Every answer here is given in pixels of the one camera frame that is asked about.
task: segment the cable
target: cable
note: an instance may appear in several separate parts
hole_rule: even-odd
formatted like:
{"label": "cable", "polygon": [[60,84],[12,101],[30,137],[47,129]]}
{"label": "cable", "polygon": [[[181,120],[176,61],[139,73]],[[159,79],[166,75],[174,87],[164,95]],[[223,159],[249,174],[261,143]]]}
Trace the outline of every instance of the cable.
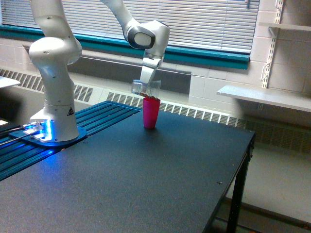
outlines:
{"label": "cable", "polygon": [[25,135],[23,135],[23,136],[21,136],[21,137],[17,137],[17,138],[14,138],[14,139],[12,139],[12,140],[3,142],[3,143],[0,144],[0,147],[6,145],[6,144],[8,144],[8,143],[17,141],[17,140],[19,140],[19,139],[22,139],[22,138],[24,138],[24,137],[31,136],[31,135],[35,135],[35,134],[38,134],[38,133],[40,133],[40,131],[36,131],[36,132],[30,133],[30,134],[25,134]]}
{"label": "cable", "polygon": [[23,129],[24,129],[23,127],[18,127],[18,128],[14,128],[14,129],[3,131],[3,132],[0,133],[0,137],[5,136],[5,135],[7,135],[9,133],[18,131],[18,130],[23,130]]}

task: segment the shelf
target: shelf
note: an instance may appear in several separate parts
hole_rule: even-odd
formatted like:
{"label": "shelf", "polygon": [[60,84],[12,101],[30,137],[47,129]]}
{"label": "shelf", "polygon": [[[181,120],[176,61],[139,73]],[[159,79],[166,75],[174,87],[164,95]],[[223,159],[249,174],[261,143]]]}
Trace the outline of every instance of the shelf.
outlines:
{"label": "shelf", "polygon": [[0,88],[19,85],[19,84],[20,84],[19,81],[16,81],[14,79],[8,79],[8,78],[0,76]]}
{"label": "shelf", "polygon": [[311,27],[309,27],[309,26],[299,26],[299,25],[282,24],[282,23],[259,23],[259,25],[271,27],[271,28],[281,28],[281,29],[285,29],[285,30],[311,32]]}
{"label": "shelf", "polygon": [[311,113],[311,96],[248,85],[226,85],[218,95]]}

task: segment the window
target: window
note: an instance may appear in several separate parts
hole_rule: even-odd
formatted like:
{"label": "window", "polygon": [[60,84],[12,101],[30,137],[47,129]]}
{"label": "window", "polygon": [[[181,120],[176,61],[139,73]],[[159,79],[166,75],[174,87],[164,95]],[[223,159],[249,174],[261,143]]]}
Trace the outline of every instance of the window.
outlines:
{"label": "window", "polygon": [[[259,0],[124,0],[140,23],[171,28],[169,45],[250,53]],[[38,27],[29,0],[1,0],[3,24]],[[123,38],[114,15],[99,0],[63,0],[74,33]]]}

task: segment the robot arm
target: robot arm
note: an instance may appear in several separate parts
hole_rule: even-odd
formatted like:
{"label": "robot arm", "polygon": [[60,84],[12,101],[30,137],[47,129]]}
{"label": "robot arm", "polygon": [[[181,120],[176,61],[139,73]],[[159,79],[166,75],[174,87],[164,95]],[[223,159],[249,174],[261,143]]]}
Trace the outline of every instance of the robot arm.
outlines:
{"label": "robot arm", "polygon": [[148,85],[163,61],[170,28],[159,22],[138,23],[129,13],[122,0],[101,0],[117,18],[123,29],[124,38],[136,48],[145,50],[142,60],[140,81]]}
{"label": "robot arm", "polygon": [[31,0],[31,8],[35,22],[45,35],[29,49],[29,56],[41,73],[45,94],[44,108],[31,117],[31,122],[43,125],[43,133],[35,137],[41,142],[68,141],[79,133],[74,115],[73,81],[67,65],[79,59],[82,47],[67,23],[61,0]]}

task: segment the red plastic cup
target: red plastic cup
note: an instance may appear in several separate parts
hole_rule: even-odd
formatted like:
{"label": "red plastic cup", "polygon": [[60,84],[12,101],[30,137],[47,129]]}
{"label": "red plastic cup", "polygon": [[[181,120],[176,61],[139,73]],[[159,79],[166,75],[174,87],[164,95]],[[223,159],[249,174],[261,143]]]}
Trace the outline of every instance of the red plastic cup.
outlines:
{"label": "red plastic cup", "polygon": [[153,129],[156,126],[157,115],[159,114],[161,100],[145,97],[142,103],[144,127]]}

